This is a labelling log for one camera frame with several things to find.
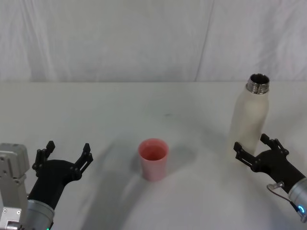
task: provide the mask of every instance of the plastic cup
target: plastic cup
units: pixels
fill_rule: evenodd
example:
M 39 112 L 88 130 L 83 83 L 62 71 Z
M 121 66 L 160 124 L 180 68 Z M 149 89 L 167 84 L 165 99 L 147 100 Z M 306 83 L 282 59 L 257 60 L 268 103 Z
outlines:
M 143 177 L 148 181 L 159 181 L 166 176 L 168 146 L 160 139 L 151 138 L 139 145 L 139 156 Z

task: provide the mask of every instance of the cable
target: cable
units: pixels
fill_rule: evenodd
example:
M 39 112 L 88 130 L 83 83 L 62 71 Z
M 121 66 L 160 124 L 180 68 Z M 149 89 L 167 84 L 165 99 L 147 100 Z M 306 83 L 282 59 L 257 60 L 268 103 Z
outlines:
M 279 196 L 280 198 L 282 198 L 282 199 L 284 199 L 284 200 L 286 200 L 286 201 L 288 201 L 288 202 L 290 202 L 290 203 L 292 202 L 291 200 L 287 199 L 286 197 L 284 197 L 284 196 L 282 196 L 282 195 L 279 195 L 278 193 L 276 193 L 276 192 L 274 192 L 273 190 L 271 190 L 271 189 L 270 189 L 270 184 L 267 185 L 267 189 L 268 189 L 271 193 L 273 193 L 273 194 Z

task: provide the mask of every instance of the wall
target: wall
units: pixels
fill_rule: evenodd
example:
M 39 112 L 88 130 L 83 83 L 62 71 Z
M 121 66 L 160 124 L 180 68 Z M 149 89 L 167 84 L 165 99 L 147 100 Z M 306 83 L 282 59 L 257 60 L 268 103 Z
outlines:
M 305 12 L 305 0 L 2 0 L 0 81 L 305 81 Z

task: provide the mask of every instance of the bottle neck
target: bottle neck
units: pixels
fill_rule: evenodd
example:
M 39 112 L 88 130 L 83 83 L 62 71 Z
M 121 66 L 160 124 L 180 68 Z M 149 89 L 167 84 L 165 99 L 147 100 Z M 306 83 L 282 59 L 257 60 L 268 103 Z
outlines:
M 246 89 L 254 94 L 266 94 L 269 91 L 270 79 L 264 74 L 253 74 L 250 76 Z

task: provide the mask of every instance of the white water bottle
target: white water bottle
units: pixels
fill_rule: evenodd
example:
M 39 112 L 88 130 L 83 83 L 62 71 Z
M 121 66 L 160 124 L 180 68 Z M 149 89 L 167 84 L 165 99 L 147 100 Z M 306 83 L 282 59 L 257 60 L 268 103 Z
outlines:
M 243 149 L 254 154 L 261 131 L 269 110 L 270 80 L 263 74 L 250 76 L 243 92 L 236 101 L 227 141 L 227 154 L 235 160 L 235 142 L 239 142 Z

